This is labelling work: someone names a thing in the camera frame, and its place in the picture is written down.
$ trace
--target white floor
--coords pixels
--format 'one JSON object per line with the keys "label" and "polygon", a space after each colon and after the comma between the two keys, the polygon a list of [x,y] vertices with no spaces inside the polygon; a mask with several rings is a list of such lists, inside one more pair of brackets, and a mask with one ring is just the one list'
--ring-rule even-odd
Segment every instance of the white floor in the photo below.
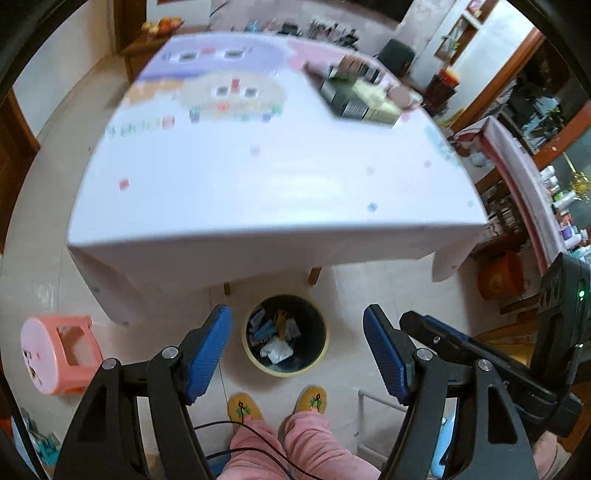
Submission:
{"label": "white floor", "polygon": [[[360,388],[387,396],[362,333],[362,313],[378,303],[394,324],[407,310],[429,313],[471,334],[504,323],[498,303],[484,302],[475,287],[476,265],[468,260],[451,279],[432,284],[432,257],[421,261],[390,261],[325,267],[318,285],[308,287],[307,272],[266,275],[235,282],[225,297],[221,286],[197,290],[182,298],[152,298],[153,318],[141,327],[112,324],[77,272],[64,239],[82,174],[96,141],[126,88],[125,68],[117,59],[104,61],[84,80],[83,87],[51,126],[23,185],[8,232],[0,271],[0,351],[8,380],[21,407],[44,433],[63,438],[79,396],[49,397],[33,386],[20,352],[20,329],[28,316],[43,313],[89,314],[103,357],[123,363],[143,361],[167,345],[177,344],[199,327],[217,303],[228,304],[236,328],[252,308],[277,293],[310,299],[330,328],[324,360],[292,380],[270,377],[247,359],[235,331],[207,394],[190,408],[195,424],[226,418],[226,398],[246,391],[263,415],[278,427],[300,391],[320,384],[328,392],[327,417],[343,444],[355,451],[358,442],[387,455],[402,414],[371,400],[359,400]],[[142,431],[148,452],[156,446],[148,407],[141,403]],[[206,452],[227,447],[227,426],[199,431]]]}

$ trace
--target metal screw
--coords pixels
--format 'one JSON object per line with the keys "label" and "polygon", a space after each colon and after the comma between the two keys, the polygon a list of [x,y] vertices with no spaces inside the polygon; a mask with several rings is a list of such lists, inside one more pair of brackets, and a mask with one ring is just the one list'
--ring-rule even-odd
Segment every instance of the metal screw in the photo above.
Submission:
{"label": "metal screw", "polygon": [[431,358],[433,358],[433,352],[431,350],[427,350],[426,348],[420,348],[417,350],[417,357],[428,362]]}
{"label": "metal screw", "polygon": [[162,356],[167,360],[170,360],[171,358],[174,358],[177,355],[178,348],[176,348],[175,346],[168,346],[164,350],[162,350]]}
{"label": "metal screw", "polygon": [[107,360],[103,361],[101,367],[105,370],[113,370],[117,366],[117,359],[116,358],[108,358]]}
{"label": "metal screw", "polygon": [[478,360],[478,367],[480,367],[480,369],[484,370],[485,372],[490,372],[492,370],[492,363],[484,358],[481,358]]}

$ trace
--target person's leg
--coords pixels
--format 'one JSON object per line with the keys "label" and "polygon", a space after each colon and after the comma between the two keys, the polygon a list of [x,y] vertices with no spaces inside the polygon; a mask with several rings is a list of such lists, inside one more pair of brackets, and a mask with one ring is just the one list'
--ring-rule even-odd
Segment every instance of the person's leg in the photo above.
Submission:
{"label": "person's leg", "polygon": [[[377,480],[379,470],[344,448],[324,418],[326,392],[308,387],[285,424],[287,457],[301,469],[323,480]],[[310,480],[297,472],[296,477]]]}
{"label": "person's leg", "polygon": [[[277,450],[284,453],[283,447],[277,439],[277,432],[262,419],[261,411],[251,397],[244,393],[234,395],[228,400],[228,413],[231,420],[239,421],[255,429]],[[287,466],[287,463],[260,437],[244,427],[238,429],[230,443],[230,448],[240,447],[254,447],[264,450]],[[246,451],[233,453],[218,478],[222,480],[286,480],[287,475],[264,453]]]}

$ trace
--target person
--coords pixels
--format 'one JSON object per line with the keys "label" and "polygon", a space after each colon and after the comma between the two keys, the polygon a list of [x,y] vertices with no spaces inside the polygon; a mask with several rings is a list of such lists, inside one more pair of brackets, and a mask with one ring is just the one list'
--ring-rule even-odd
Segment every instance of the person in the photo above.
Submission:
{"label": "person", "polygon": [[[380,471],[343,447],[329,430],[324,417],[327,401],[322,387],[307,387],[300,394],[294,414],[285,424],[285,449],[277,431],[263,419],[254,400],[245,393],[228,400],[230,419],[249,426],[262,435],[278,451],[286,455],[302,470],[323,480],[377,480]],[[273,455],[287,469],[289,464],[280,458],[260,437],[246,428],[239,428],[230,448],[254,447]],[[534,462],[541,480],[551,480],[564,466],[569,454],[557,443],[556,435],[544,433],[532,447]],[[298,480],[311,480],[295,471]],[[244,451],[233,453],[219,480],[285,480],[287,475],[264,453]]]}

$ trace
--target shoe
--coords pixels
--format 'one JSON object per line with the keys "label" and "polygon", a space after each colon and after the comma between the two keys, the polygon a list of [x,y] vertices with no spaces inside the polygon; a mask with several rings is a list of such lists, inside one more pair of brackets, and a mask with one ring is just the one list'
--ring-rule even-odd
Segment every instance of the shoe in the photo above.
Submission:
{"label": "shoe", "polygon": [[262,420],[262,414],[255,401],[245,393],[237,393],[228,399],[228,416],[232,421]]}
{"label": "shoe", "polygon": [[301,411],[317,411],[319,413],[324,413],[326,411],[326,392],[324,388],[316,385],[306,387],[297,399],[295,407],[294,413],[299,413]]}

